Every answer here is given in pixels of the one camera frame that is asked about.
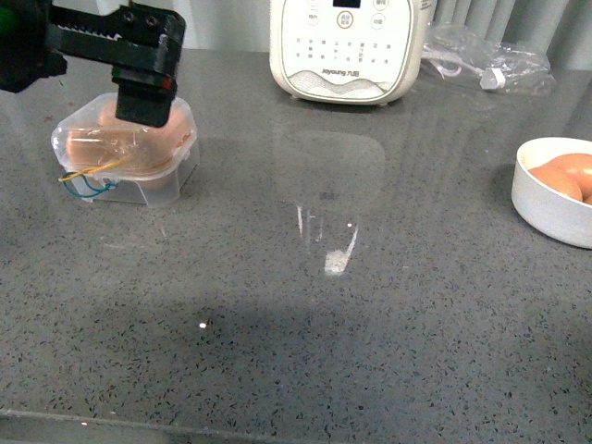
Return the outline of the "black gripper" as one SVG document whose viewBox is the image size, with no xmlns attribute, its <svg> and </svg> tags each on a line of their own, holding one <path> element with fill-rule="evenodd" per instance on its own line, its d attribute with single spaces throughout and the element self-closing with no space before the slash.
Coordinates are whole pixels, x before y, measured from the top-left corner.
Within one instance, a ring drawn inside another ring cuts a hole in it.
<svg viewBox="0 0 592 444">
<path fill-rule="evenodd" d="M 2 1 L 1 90 L 20 93 L 65 74 L 62 55 L 92 60 L 112 67 L 116 118 L 162 128 L 177 95 L 185 30 L 178 12 L 134 1 L 107 15 L 52 1 Z"/>
</svg>

